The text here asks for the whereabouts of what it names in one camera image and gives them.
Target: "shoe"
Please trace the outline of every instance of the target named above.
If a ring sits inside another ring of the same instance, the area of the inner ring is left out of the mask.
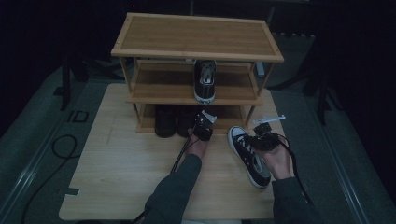
[[[195,61],[194,97],[200,105],[208,105],[215,99],[216,61]]]
[[[182,137],[189,137],[187,130],[193,128],[198,114],[197,105],[180,105],[177,115],[177,133]]]
[[[271,173],[262,158],[250,147],[248,139],[248,133],[241,127],[233,126],[228,131],[230,147],[245,164],[251,183],[257,188],[265,189],[271,182]]]
[[[170,137],[176,133],[176,110],[174,105],[155,105],[155,133]]]

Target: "gray sleeve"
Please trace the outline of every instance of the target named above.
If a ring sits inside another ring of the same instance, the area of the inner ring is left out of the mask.
[[[306,202],[295,177],[273,181],[275,224],[322,223],[320,213]]]
[[[190,154],[164,178],[146,202],[143,223],[181,223],[201,166],[201,159]]]

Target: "high-top sneaker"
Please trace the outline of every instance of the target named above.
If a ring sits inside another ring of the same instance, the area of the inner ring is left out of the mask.
[[[201,105],[208,105],[215,99],[215,74],[216,61],[195,61],[194,96]]]
[[[247,168],[251,183],[257,188],[265,189],[271,181],[271,173],[262,158],[249,145],[248,139],[248,133],[241,127],[234,126],[228,131],[230,147]]]

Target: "floor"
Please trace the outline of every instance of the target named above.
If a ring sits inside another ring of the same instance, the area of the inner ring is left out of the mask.
[[[268,86],[296,75],[315,38],[275,35],[275,39],[285,62],[276,65]],[[51,148],[58,137],[72,133],[78,141],[75,155],[81,152],[106,85],[111,82],[122,80],[109,79],[94,70],[87,83],[72,81],[72,100],[65,111],[59,110],[61,98],[52,95],[61,83],[60,70],[54,71],[43,83],[0,141],[0,223],[77,223],[60,220],[58,212],[61,195],[78,160],[68,160],[58,171],[64,160],[55,157]],[[305,82],[273,91],[273,97],[279,114],[287,116],[282,125],[297,152],[305,187],[324,222],[396,223],[394,204],[376,176],[348,117],[328,100],[331,110],[326,111],[327,125],[322,126],[315,114],[318,97],[301,93]],[[89,112],[88,119],[73,122],[70,116],[76,111]],[[67,155],[73,141],[59,141],[64,143],[59,146],[58,142],[56,147]],[[52,173],[54,177],[47,182]],[[252,220],[257,224],[273,222],[272,219]],[[120,221],[102,220],[102,223]]]

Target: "shoe rack shelf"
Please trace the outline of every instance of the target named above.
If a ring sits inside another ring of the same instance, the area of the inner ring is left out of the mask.
[[[140,13],[127,14],[111,54],[120,57],[139,133],[154,133],[156,104],[197,105],[189,59],[217,60],[215,100],[205,106],[218,117],[214,133],[247,127],[255,106],[263,105],[274,63],[283,62],[265,21]],[[132,79],[126,57],[134,58]],[[270,63],[260,87],[253,74],[257,61]]]

